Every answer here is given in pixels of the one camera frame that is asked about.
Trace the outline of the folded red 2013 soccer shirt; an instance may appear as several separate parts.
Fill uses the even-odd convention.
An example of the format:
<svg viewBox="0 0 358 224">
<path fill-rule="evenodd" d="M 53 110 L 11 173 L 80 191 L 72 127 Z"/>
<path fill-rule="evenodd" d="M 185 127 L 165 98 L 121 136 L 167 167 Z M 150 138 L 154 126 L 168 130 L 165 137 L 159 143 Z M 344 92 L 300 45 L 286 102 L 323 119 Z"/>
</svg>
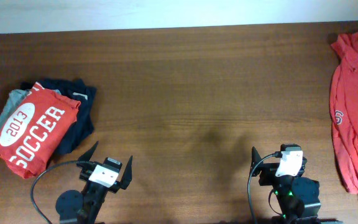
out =
<svg viewBox="0 0 358 224">
<path fill-rule="evenodd" d="M 0 158 L 24 179 L 39 175 L 76 122 L 80 105 L 35 83 L 0 128 Z"/>
</svg>

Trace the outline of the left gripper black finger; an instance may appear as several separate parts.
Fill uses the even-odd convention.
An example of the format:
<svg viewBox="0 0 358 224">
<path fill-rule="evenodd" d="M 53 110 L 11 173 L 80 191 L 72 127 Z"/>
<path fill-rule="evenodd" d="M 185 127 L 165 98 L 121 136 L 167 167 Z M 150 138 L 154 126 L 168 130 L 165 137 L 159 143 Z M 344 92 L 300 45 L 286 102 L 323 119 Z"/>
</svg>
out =
<svg viewBox="0 0 358 224">
<path fill-rule="evenodd" d="M 95 144 L 89 150 L 87 150 L 84 154 L 82 154 L 78 158 L 78 161 L 80 161 L 80 162 L 88 162 L 88 161 L 90 161 L 90 159 L 92 158 L 92 156 L 93 156 L 98 144 L 99 144 L 99 141 L 96 141 Z"/>
<path fill-rule="evenodd" d="M 125 171 L 120 181 L 120 188 L 123 190 L 126 190 L 132 181 L 132 161 L 133 161 L 133 156 L 129 158 Z"/>
</svg>

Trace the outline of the orange McKinney Boyd soccer t-shirt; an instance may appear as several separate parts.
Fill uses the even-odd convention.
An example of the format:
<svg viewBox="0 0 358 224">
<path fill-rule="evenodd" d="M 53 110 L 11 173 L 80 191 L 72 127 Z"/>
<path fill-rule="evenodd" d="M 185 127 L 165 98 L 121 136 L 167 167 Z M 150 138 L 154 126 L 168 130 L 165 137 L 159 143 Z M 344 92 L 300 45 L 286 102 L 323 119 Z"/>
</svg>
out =
<svg viewBox="0 0 358 224">
<path fill-rule="evenodd" d="M 338 35 L 331 47 L 340 58 L 329 97 L 333 148 L 345 188 L 358 195 L 358 32 Z"/>
</svg>

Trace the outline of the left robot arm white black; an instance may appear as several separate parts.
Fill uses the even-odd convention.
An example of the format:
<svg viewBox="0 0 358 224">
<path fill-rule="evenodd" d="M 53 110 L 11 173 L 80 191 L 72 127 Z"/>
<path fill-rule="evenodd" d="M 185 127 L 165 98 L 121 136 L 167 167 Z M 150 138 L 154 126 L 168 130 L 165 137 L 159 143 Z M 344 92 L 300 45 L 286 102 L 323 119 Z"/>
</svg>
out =
<svg viewBox="0 0 358 224">
<path fill-rule="evenodd" d="M 78 158 L 80 180 L 85 181 L 83 190 L 67 190 L 57 198 L 55 209 L 60 223 L 94 223 L 108 193 L 128 188 L 132 181 L 130 157 L 121 180 L 118 180 L 122 163 L 110 157 L 100 163 L 92 161 L 98 143 Z"/>
</svg>

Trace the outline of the folded navy blue shirt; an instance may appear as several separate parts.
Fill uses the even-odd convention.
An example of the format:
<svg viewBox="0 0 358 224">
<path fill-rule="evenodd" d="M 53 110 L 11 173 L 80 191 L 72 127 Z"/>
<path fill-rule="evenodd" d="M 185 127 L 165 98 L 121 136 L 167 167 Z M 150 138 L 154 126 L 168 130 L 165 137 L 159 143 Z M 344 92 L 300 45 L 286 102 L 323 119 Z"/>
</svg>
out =
<svg viewBox="0 0 358 224">
<path fill-rule="evenodd" d="M 80 78 L 73 81 L 44 78 L 38 82 L 44 88 L 58 90 L 63 96 L 81 102 L 76 122 L 70 126 L 54 152 L 58 155 L 69 154 L 94 131 L 90 113 L 97 88 L 85 85 Z"/>
</svg>

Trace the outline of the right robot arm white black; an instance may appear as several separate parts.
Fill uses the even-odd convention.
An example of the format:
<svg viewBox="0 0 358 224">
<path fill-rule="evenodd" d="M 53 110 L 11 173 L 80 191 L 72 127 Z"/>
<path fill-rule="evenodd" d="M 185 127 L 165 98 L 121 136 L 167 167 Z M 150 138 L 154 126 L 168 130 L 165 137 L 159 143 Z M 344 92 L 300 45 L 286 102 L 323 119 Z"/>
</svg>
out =
<svg viewBox="0 0 358 224">
<path fill-rule="evenodd" d="M 252 221 L 257 217 L 252 204 L 251 182 L 259 177 L 260 186 L 271 186 L 268 200 L 274 195 L 280 211 L 270 219 L 277 224 L 338 224 L 336 219 L 320 219 L 320 184 L 317 180 L 303 177 L 307 159 L 297 144 L 282 144 L 279 151 L 261 157 L 258 150 L 251 150 L 251 165 L 247 180 L 247 198 Z"/>
</svg>

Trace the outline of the folded grey shirt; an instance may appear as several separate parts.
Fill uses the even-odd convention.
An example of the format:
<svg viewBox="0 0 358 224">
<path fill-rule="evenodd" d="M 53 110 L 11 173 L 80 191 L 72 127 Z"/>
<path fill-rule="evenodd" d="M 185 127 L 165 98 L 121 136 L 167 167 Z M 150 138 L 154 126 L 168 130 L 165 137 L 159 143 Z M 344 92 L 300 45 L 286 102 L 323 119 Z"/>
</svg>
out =
<svg viewBox="0 0 358 224">
<path fill-rule="evenodd" d="M 4 123 L 10 117 L 10 115 L 15 111 L 15 109 L 21 104 L 24 98 L 27 96 L 27 90 L 12 90 L 9 92 L 9 98 L 4 105 L 4 108 L 0 114 L 0 129 L 3 127 Z"/>
</svg>

